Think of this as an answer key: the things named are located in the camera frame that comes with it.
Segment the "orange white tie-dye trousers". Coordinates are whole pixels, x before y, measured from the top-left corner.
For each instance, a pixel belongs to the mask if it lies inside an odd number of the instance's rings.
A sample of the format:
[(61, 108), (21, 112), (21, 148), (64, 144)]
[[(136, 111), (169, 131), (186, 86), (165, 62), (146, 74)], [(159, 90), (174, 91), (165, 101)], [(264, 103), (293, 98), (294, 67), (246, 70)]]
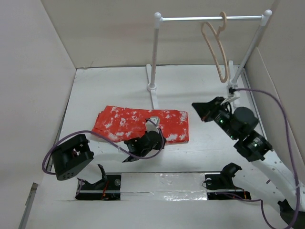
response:
[(167, 144), (189, 141), (188, 113), (179, 110), (146, 110), (106, 106), (97, 116), (92, 131), (113, 142), (141, 137), (146, 131), (146, 119), (156, 116)]

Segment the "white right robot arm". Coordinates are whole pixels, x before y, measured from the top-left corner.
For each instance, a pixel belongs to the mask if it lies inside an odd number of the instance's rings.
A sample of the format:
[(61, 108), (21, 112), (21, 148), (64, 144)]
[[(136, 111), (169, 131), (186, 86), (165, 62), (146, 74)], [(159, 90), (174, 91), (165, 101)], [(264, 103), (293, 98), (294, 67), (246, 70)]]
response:
[(203, 122), (214, 121), (232, 140), (236, 151), (258, 168), (269, 183), (254, 184), (254, 180), (235, 163), (227, 164), (219, 174), (220, 188), (236, 185), (245, 188), (279, 212), (288, 228), (305, 227), (305, 186), (295, 172), (281, 162), (271, 144), (255, 131), (259, 120), (252, 110), (238, 107), (232, 110), (228, 99), (216, 97), (206, 103), (192, 103)]

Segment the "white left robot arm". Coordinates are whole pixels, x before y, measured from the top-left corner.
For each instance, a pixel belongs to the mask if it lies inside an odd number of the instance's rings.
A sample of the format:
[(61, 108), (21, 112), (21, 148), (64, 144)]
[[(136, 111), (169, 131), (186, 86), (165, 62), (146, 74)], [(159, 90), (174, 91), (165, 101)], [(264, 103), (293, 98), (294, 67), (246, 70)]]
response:
[[(115, 147), (116, 151), (105, 150), (96, 155), (90, 146), (98, 147), (100, 142), (90, 141), (87, 139), (86, 133), (101, 138)], [(76, 177), (94, 159), (122, 163), (152, 159), (164, 149), (166, 139), (161, 130), (145, 131), (142, 137), (126, 140), (123, 143), (128, 149), (122, 148), (109, 138), (93, 131), (78, 131), (66, 136), (49, 151), (56, 178), (59, 181), (64, 181)]]

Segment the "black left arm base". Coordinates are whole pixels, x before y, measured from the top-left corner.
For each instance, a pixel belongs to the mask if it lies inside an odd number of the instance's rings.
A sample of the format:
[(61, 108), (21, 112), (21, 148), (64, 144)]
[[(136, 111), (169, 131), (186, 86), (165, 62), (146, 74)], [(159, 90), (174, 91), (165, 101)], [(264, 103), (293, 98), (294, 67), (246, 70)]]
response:
[(75, 194), (77, 200), (84, 201), (117, 201), (121, 200), (122, 175), (106, 173), (103, 166), (98, 164), (101, 179), (91, 184), (79, 179), (78, 189)]

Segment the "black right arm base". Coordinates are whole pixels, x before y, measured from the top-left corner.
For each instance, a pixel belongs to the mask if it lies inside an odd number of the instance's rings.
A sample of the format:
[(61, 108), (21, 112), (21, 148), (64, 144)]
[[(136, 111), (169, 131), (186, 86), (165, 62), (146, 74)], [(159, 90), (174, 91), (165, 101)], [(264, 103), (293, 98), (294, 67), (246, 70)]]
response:
[(202, 187), (207, 191), (208, 200), (251, 200), (248, 191), (233, 183), (233, 178), (239, 170), (242, 170), (240, 166), (229, 163), (221, 171), (205, 173)]

